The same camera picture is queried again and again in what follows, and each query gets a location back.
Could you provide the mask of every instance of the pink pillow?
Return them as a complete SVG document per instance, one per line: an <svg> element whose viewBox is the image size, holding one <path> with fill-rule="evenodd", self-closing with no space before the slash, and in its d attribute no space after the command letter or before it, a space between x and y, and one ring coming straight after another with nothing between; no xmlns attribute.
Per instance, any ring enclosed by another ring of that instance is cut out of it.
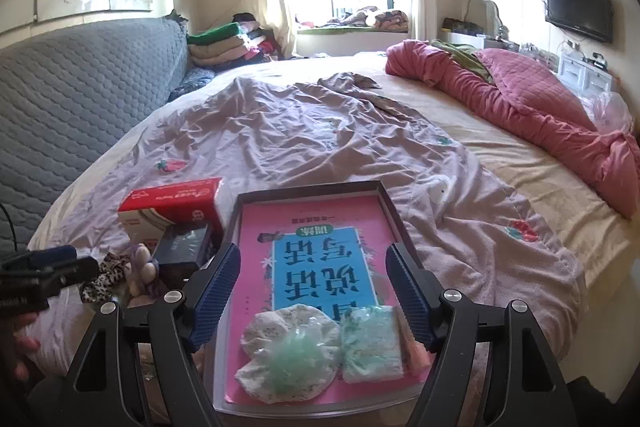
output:
<svg viewBox="0 0 640 427"><path fill-rule="evenodd" d="M502 95L523 114L535 110L570 125L596 131L580 100L539 62L507 50L479 50Z"/></svg>

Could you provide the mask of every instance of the red box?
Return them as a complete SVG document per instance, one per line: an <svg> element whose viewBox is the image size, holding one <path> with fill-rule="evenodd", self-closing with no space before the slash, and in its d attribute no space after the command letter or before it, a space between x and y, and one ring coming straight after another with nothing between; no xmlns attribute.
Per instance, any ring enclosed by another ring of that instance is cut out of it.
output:
<svg viewBox="0 0 640 427"><path fill-rule="evenodd" d="M222 178L140 188L125 198L118 219L134 244L153 252L164 230L177 223L208 221L222 240L233 198Z"/></svg>

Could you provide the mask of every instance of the black cable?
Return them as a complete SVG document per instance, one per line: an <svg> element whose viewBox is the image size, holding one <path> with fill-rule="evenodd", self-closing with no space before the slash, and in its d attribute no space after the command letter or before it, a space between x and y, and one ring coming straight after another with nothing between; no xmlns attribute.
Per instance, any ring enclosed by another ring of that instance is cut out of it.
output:
<svg viewBox="0 0 640 427"><path fill-rule="evenodd" d="M11 220L11 217L9 216L9 213L6 211L4 204L0 203L0 208L2 208L2 211L6 216L6 220L9 222L9 227L11 227L11 235L14 237L14 250L18 251L18 240L15 237L14 222Z"/></svg>

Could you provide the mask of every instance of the strawberry print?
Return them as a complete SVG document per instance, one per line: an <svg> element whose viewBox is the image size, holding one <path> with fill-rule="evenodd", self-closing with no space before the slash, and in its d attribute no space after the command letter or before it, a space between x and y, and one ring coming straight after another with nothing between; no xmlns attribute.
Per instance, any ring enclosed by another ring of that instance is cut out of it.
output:
<svg viewBox="0 0 640 427"><path fill-rule="evenodd" d="M158 167L158 170L161 170L162 172L169 173L179 171L186 165L187 162L183 160L162 160L156 164L156 167Z"/></svg>
<svg viewBox="0 0 640 427"><path fill-rule="evenodd" d="M538 240L538 234L533 231L527 221L521 219L511 221L507 227L507 232L511 237L519 239L520 241L526 241L527 243L535 243Z"/></svg>

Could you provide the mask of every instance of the television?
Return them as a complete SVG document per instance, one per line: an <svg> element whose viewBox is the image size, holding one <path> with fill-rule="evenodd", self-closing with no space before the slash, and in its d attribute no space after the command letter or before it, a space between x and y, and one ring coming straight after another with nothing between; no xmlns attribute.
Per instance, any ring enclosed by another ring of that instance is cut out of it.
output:
<svg viewBox="0 0 640 427"><path fill-rule="evenodd" d="M613 42L611 0L544 0L545 20L599 42Z"/></svg>

